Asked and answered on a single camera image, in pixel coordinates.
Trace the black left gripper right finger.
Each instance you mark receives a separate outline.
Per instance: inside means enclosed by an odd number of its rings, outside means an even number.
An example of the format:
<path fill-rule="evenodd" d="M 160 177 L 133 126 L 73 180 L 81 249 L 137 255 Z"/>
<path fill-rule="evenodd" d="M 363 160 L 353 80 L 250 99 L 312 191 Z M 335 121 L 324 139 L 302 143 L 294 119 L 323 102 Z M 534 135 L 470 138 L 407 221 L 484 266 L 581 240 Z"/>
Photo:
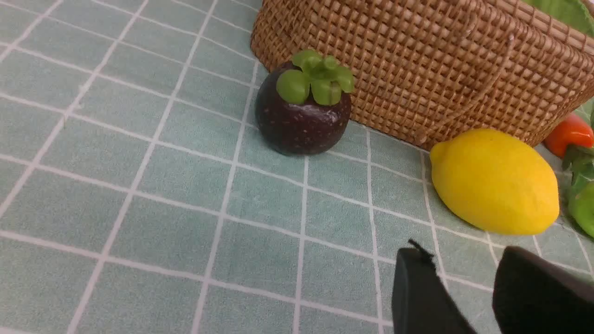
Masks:
<path fill-rule="evenodd" d="M 591 334 L 593 284 L 518 246 L 505 247 L 492 308 L 503 334 Z"/>

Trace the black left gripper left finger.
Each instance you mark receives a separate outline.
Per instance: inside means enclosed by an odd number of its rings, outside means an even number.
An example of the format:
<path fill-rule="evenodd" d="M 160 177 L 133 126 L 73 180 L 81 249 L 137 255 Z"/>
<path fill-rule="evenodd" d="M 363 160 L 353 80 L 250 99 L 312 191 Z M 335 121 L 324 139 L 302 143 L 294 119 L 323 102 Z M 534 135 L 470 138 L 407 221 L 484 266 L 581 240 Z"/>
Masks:
<path fill-rule="evenodd" d="M 413 239 L 396 253 L 392 293 L 395 334 L 475 334 L 446 290 L 433 254 Z"/>

